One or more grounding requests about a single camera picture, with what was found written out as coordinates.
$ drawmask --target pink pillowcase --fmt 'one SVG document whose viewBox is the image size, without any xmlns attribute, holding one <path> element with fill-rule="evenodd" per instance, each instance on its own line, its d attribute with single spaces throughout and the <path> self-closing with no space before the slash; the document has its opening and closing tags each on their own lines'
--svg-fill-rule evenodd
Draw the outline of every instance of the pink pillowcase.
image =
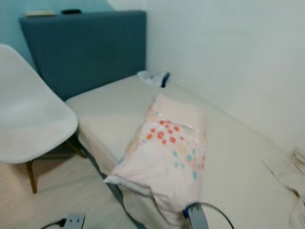
<svg viewBox="0 0 305 229">
<path fill-rule="evenodd" d="M 158 95 L 105 182 L 154 198 L 168 223 L 179 226 L 185 206 L 202 196 L 204 121 L 196 106 Z"/>
</svg>

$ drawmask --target cable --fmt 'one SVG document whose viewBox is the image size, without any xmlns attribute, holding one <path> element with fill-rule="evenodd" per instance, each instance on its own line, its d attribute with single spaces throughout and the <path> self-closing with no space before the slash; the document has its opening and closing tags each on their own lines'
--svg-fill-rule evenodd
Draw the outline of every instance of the cable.
<svg viewBox="0 0 305 229">
<path fill-rule="evenodd" d="M 188 206 L 185 208 L 185 211 L 187 212 L 189 208 L 195 207 L 195 206 L 197 206 L 198 204 L 201 204 L 201 205 L 203 205 L 203 206 L 209 207 L 209 208 L 215 210 L 216 212 L 220 213 L 220 214 L 227 220 L 227 222 L 230 224 L 231 228 L 232 228 L 232 229 L 235 229 L 235 227 L 233 226 L 233 223 L 232 223 L 232 222 L 230 221 L 230 219 L 226 216 L 226 214 L 225 214 L 223 211 L 221 211 L 218 207 L 216 207 L 216 206 L 214 206 L 214 205 L 212 205 L 212 204 L 208 204 L 208 203 L 204 203 L 204 202 L 193 203 L 193 204 L 188 205 Z"/>
<path fill-rule="evenodd" d="M 66 223 L 67 219 L 66 218 L 63 218 L 61 220 L 58 220 L 56 222 L 53 222 L 53 223 L 49 223 L 48 225 L 44 226 L 43 228 L 41 229 L 46 229 L 50 226 L 53 226 L 53 225 L 58 225 L 59 227 L 63 228 L 65 226 L 65 223 Z"/>
</svg>

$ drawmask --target teal headboard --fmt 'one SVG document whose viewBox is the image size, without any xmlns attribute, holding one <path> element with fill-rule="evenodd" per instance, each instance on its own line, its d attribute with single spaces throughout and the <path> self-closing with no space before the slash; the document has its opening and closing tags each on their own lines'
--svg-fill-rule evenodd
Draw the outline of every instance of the teal headboard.
<svg viewBox="0 0 305 229">
<path fill-rule="evenodd" d="M 42 79 L 62 99 L 145 70 L 146 13 L 20 18 Z"/>
</svg>

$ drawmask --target light wood floor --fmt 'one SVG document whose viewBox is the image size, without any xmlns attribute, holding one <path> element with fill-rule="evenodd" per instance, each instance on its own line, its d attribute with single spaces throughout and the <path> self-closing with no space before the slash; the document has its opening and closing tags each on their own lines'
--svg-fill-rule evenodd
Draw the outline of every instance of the light wood floor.
<svg viewBox="0 0 305 229">
<path fill-rule="evenodd" d="M 86 214 L 84 229 L 136 228 L 88 159 L 38 160 L 33 169 L 36 195 L 24 165 L 1 165 L 0 229 L 40 229 L 71 213 Z"/>
</svg>

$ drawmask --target white bed sheet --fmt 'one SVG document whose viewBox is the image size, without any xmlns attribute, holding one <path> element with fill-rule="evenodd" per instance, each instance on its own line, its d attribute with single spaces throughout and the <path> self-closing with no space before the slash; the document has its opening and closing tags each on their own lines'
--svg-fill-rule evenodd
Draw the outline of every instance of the white bed sheet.
<svg viewBox="0 0 305 229">
<path fill-rule="evenodd" d="M 241 229 L 288 229 L 297 198 L 281 186 L 262 159 L 284 154 L 205 100 L 173 83 L 154 88 L 132 76 L 67 101 L 79 118 L 79 140 L 108 174 L 124 155 L 158 93 L 201 106 L 208 113 L 206 174 L 202 200 L 217 205 Z M 169 228 L 153 202 L 123 190 L 126 210 L 147 229 Z M 219 221 L 207 211 L 210 228 Z"/>
</svg>

